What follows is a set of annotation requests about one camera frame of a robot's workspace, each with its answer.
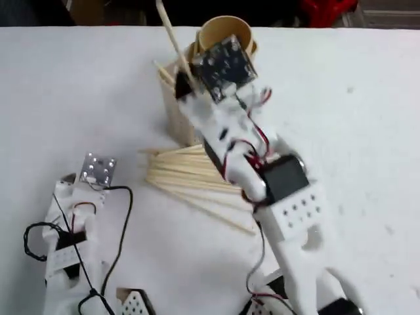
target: table surface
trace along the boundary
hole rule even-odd
[[[183,47],[194,28],[177,28]],[[255,66],[273,95],[267,119],[322,180],[351,261],[378,314],[420,314],[420,32],[254,29]],[[0,29],[0,313],[39,314],[45,265],[22,234],[42,221],[57,178],[86,151],[119,159],[135,192],[114,286],[145,289],[157,314],[237,314],[261,250],[243,235],[142,184],[137,149],[174,146],[152,60],[175,53],[163,28]],[[99,215],[111,261],[127,196]],[[40,233],[34,250],[42,251]],[[261,270],[276,268],[269,255]]]

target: paper cup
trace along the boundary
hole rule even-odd
[[[242,49],[251,57],[254,42],[251,27],[244,20],[229,15],[212,18],[201,27],[198,35],[200,52],[207,50],[232,34],[236,35]]]

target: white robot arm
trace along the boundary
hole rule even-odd
[[[190,69],[194,85],[182,70],[177,75],[180,110],[223,178],[241,187],[253,204],[254,218],[281,267],[292,312],[372,314],[358,273],[334,233],[322,185],[307,179],[299,155],[263,122],[271,90],[262,88],[239,41],[233,35],[217,43],[195,57]],[[201,90],[191,89],[197,82]],[[338,280],[344,294],[317,303],[319,291],[329,289],[328,276]],[[271,304],[269,314],[290,312]]]

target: white bracket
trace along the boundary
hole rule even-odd
[[[318,315],[317,280],[324,272],[339,281],[348,299],[372,314],[354,259],[348,257],[333,230],[320,184],[310,184],[259,209],[255,217],[282,268],[285,291],[299,315]]]

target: black circuit board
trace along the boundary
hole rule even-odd
[[[234,83],[236,90],[257,77],[257,73],[235,35],[207,49],[192,60],[196,75],[217,104],[226,97]]]

